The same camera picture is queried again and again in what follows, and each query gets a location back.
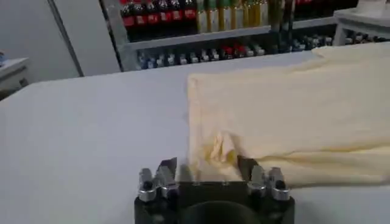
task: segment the soda bottle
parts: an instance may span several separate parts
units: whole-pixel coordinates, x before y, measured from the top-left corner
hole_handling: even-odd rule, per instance
[[[179,0],[171,0],[171,8],[172,8],[172,26],[175,28],[174,32],[177,33],[178,35],[183,35],[182,33],[183,10]]]
[[[147,10],[147,29],[148,37],[156,37],[158,35],[160,17],[158,16],[159,12],[155,1],[147,0],[146,1],[146,10]]]
[[[185,0],[184,2],[184,19],[188,34],[197,33],[196,30],[196,2],[195,0]]]
[[[145,9],[145,5],[141,2],[141,0],[133,0],[134,2],[134,10],[133,14],[135,17],[136,23],[136,31],[133,33],[135,40],[142,40],[145,38],[145,31],[147,25],[147,11]]]
[[[161,36],[169,36],[171,33],[171,23],[172,23],[172,12],[169,6],[168,0],[159,0],[158,1],[158,11],[160,14],[160,30]]]
[[[133,8],[134,4],[133,2],[129,2],[128,4],[124,5],[121,9],[121,16],[123,20],[123,25],[126,28],[127,36],[130,41],[133,40],[133,36],[135,34],[135,18],[133,14]]]

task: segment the red label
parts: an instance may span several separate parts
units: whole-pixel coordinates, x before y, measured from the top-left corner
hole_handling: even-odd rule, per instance
[[[160,12],[161,21],[170,22],[172,20],[172,12]]]
[[[135,24],[134,17],[130,16],[130,17],[123,18],[123,23],[124,26],[134,26]]]
[[[181,10],[172,11],[173,20],[182,20],[183,12]]]
[[[136,20],[137,20],[136,23],[137,23],[138,25],[146,25],[146,21],[147,21],[146,16],[136,16],[135,18],[136,18]]]
[[[184,15],[186,19],[194,19],[196,18],[196,12],[193,9],[187,9],[184,11]]]
[[[158,14],[150,14],[147,16],[147,22],[149,24],[156,24],[158,23]]]

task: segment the white table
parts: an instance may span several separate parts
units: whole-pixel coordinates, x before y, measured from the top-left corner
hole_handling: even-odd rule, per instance
[[[186,157],[188,74],[314,57],[300,52],[33,83],[0,102],[0,223],[133,223],[139,170]],[[296,223],[387,222],[390,187],[292,195]]]
[[[27,85],[27,63],[28,58],[6,60],[4,65],[0,67],[0,90]]]
[[[390,38],[390,18],[359,15],[356,8],[337,10],[334,17],[337,22],[334,46],[345,45],[348,30]]]

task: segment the refrigerator door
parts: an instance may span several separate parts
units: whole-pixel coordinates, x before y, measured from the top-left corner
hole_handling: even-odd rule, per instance
[[[54,3],[84,76],[120,72],[98,0],[48,0]]]

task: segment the yellow cloth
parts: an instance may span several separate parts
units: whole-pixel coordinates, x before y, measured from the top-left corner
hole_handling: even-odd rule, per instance
[[[240,154],[266,170],[281,167],[295,187],[389,180],[390,44],[314,53],[324,57],[190,75],[189,158],[196,179],[240,180]]]

